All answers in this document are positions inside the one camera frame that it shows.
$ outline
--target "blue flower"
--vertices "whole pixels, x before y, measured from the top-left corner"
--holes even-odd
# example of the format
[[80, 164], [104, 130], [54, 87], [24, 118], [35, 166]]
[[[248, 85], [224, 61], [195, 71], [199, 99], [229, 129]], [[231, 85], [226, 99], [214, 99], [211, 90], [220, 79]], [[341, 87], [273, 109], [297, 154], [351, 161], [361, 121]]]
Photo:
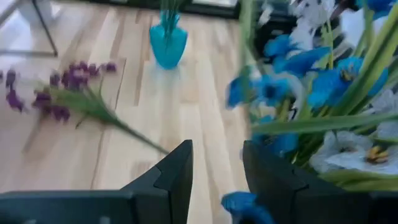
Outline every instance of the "blue flower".
[[312, 83], [312, 92], [308, 96], [308, 104], [318, 109], [323, 105], [333, 106], [341, 100], [352, 80], [343, 80], [340, 70], [325, 70], [319, 73]]
[[276, 73], [288, 71], [293, 75], [302, 78], [307, 72], [314, 70], [312, 67], [315, 62], [329, 53], [329, 47], [320, 47], [291, 56], [291, 58], [286, 60], [278, 57], [274, 60], [272, 65]]
[[286, 152], [296, 149], [299, 136], [295, 133], [286, 133], [275, 136], [267, 146], [277, 156], [283, 156]]
[[[341, 60], [337, 68], [319, 73], [312, 83], [312, 92], [308, 96], [308, 104], [314, 109], [323, 105], [334, 106], [359, 75], [363, 58], [350, 57]], [[368, 96], [376, 95], [387, 82], [388, 70], [384, 69], [379, 79], [369, 90]]]
[[290, 90], [286, 79], [272, 79], [268, 75], [263, 75], [261, 80], [254, 84], [257, 97], [266, 102], [267, 106], [275, 106], [284, 99]]
[[[363, 0], [356, 0], [356, 5], [362, 7]], [[387, 16], [392, 9], [392, 6], [397, 0], [368, 0], [367, 4], [370, 10], [374, 11], [373, 19], [376, 20], [380, 17]]]
[[265, 207], [256, 205], [257, 196], [249, 192], [233, 192], [221, 199], [221, 204], [233, 218], [233, 223], [242, 219], [254, 221], [256, 224], [274, 224], [274, 219]]
[[[265, 116], [260, 119], [259, 124], [268, 123], [272, 121], [271, 116]], [[266, 134], [252, 135], [252, 142], [263, 150], [270, 150], [277, 156], [283, 156], [286, 152], [293, 151], [297, 147], [299, 137], [296, 134], [285, 133], [276, 136], [269, 136]]]
[[228, 99], [227, 107], [234, 108], [238, 104], [242, 103], [244, 99], [243, 86], [242, 86], [242, 76], [232, 80], [228, 86]]
[[274, 40], [267, 42], [264, 47], [264, 55], [268, 57], [283, 56], [285, 57], [291, 50], [297, 50], [297, 44], [291, 44], [289, 35], [279, 35]]
[[[359, 70], [362, 67], [364, 59], [357, 57], [349, 57], [344, 60], [341, 60], [338, 63], [338, 68], [341, 70], [349, 71], [356, 76], [359, 75]], [[374, 83], [372, 88], [369, 90], [368, 96], [375, 96], [379, 91], [383, 88], [384, 84], [386, 84], [388, 80], [388, 69], [384, 69], [381, 73], [379, 79]]]

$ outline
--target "blue petal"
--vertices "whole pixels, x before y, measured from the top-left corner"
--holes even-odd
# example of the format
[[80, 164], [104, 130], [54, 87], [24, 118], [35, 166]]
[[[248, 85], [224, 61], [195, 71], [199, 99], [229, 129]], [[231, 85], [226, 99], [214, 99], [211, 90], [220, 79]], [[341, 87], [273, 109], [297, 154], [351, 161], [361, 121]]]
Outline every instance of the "blue petal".
[[284, 65], [278, 65], [282, 66], [282, 68], [277, 68], [277, 70], [292, 72], [294, 75], [301, 78], [313, 67], [315, 62], [326, 56], [328, 53], [330, 53], [329, 47], [320, 47], [302, 52], [287, 59], [286, 62], [284, 62]]
[[347, 88], [347, 84], [340, 80], [340, 70], [325, 70], [318, 74], [312, 83], [312, 92], [308, 96], [308, 104], [318, 109], [327, 103], [336, 93], [342, 96]]
[[264, 55], [268, 57], [285, 57], [291, 50], [297, 49], [297, 44], [291, 44], [289, 35], [279, 35], [274, 40], [270, 40], [264, 46]]
[[[356, 5], [359, 8], [363, 7], [362, 1], [363, 0], [356, 0]], [[387, 16], [395, 2], [397, 2], [397, 0], [368, 0], [367, 4], [369, 8], [374, 11], [373, 20]]]
[[240, 75], [238, 78], [232, 80], [232, 82], [228, 86], [227, 92], [227, 107], [234, 108], [238, 104], [243, 102], [243, 88], [242, 88], [242, 76]]
[[[267, 88], [267, 86], [275, 88], [275, 95], [272, 98], [266, 98], [264, 96], [264, 89]], [[263, 75], [261, 81], [256, 82], [254, 87], [259, 98], [265, 101], [268, 106], [275, 106], [280, 103], [290, 90], [289, 83], [286, 79], [273, 80], [272, 77], [268, 75]]]
[[224, 195], [221, 204], [233, 218], [248, 218], [257, 224], [274, 224], [274, 219], [266, 208], [256, 205], [256, 198], [256, 195], [249, 192], [233, 192]]
[[272, 67], [276, 74], [283, 72], [286, 67], [286, 59], [281, 56], [276, 57], [272, 62]]
[[221, 199], [225, 210], [232, 215], [237, 215], [248, 208], [251, 208], [256, 200], [256, 195], [248, 192], [233, 192], [226, 194]]
[[[353, 66], [353, 72], [358, 76], [359, 71], [362, 67], [364, 59], [357, 57], [349, 57], [344, 60], [341, 60], [338, 63], [338, 68], [350, 70], [350, 66]], [[379, 79], [374, 83], [372, 88], [369, 90], [368, 96], [374, 96], [383, 88], [384, 84], [386, 84], [388, 80], [388, 69], [384, 69], [381, 73]]]
[[311, 108], [319, 109], [323, 105], [325, 105], [326, 101], [329, 99], [330, 93], [329, 92], [317, 92], [311, 93], [308, 96], [307, 103], [311, 106]]
[[293, 151], [297, 147], [299, 137], [294, 133], [280, 134], [268, 145], [269, 150], [278, 156]]

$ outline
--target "purple flower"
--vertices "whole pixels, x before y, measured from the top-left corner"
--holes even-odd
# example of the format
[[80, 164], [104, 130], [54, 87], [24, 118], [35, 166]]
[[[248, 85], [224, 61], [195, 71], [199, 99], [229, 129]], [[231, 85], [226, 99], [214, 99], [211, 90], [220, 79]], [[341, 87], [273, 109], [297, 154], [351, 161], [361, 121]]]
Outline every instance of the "purple flower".
[[17, 109], [19, 112], [22, 112], [24, 109], [24, 102], [22, 102], [18, 96], [16, 91], [10, 86], [10, 90], [6, 96], [6, 100], [12, 109]]
[[113, 62], [109, 62], [106, 64], [106, 71], [107, 72], [116, 72], [116, 64]]
[[81, 65], [80, 65], [80, 64], [75, 65], [74, 63], [71, 63], [71, 64], [69, 65], [69, 70], [70, 70], [70, 71], [80, 70], [80, 69], [81, 69]]
[[86, 62], [81, 61], [80, 62], [80, 69], [83, 69], [83, 71], [87, 72], [88, 71], [88, 65]]
[[97, 77], [99, 73], [99, 68], [97, 69], [97, 66], [92, 63], [90, 66], [88, 66], [88, 73], [90, 74], [91, 77]]
[[58, 87], [60, 80], [60, 74], [58, 72], [53, 72], [53, 74], [50, 76], [50, 85]]
[[70, 117], [69, 109], [64, 106], [52, 106], [52, 112], [57, 121], [64, 120], [68, 121]]
[[14, 69], [8, 70], [7, 79], [6, 79], [6, 87], [7, 88], [12, 88], [14, 86], [16, 77], [17, 77], [17, 73], [15, 72]]
[[44, 91], [38, 91], [35, 93], [36, 99], [32, 103], [33, 107], [39, 108], [43, 113], [49, 114], [51, 113], [51, 96], [49, 93]]
[[82, 85], [87, 85], [88, 84], [88, 79], [86, 77], [76, 75], [76, 72], [70, 72], [69, 75], [69, 90], [81, 90]]
[[61, 78], [61, 83], [63, 85], [64, 88], [68, 88], [69, 87], [69, 71], [65, 70], [63, 72], [62, 78]]

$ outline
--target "floor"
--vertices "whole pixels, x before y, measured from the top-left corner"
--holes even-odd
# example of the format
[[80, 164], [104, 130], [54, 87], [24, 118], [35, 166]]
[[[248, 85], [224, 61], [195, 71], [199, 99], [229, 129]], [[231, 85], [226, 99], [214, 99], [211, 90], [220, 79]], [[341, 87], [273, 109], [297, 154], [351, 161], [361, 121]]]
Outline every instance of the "floor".
[[[168, 150], [184, 139], [194, 144], [194, 180], [188, 223], [231, 223], [222, 195], [247, 190], [240, 149], [245, 139], [242, 111], [225, 109], [225, 90], [236, 75], [236, 21], [182, 15], [189, 33], [178, 69], [163, 71], [149, 43], [158, 12], [94, 4], [57, 4], [50, 31], [59, 58], [0, 56], [0, 69], [20, 72], [18, 92], [32, 98], [32, 80], [72, 61], [112, 60], [118, 75], [104, 81], [104, 98], [117, 115]], [[44, 32], [18, 13], [0, 27], [0, 49], [50, 50]], [[4, 88], [0, 95], [5, 97]], [[68, 123], [19, 114], [0, 101], [0, 191], [119, 189], [163, 156], [94, 121], [75, 129]]]

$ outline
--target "blue vase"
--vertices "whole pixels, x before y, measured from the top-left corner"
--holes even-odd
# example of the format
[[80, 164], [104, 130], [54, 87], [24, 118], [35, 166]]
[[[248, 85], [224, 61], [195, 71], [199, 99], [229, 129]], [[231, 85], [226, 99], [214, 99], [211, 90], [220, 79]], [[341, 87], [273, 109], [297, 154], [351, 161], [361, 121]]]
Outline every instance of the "blue vase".
[[177, 27], [180, 16], [167, 17], [168, 11], [160, 13], [160, 24], [149, 31], [150, 44], [157, 63], [164, 69], [173, 69], [178, 65], [187, 44], [187, 31]]

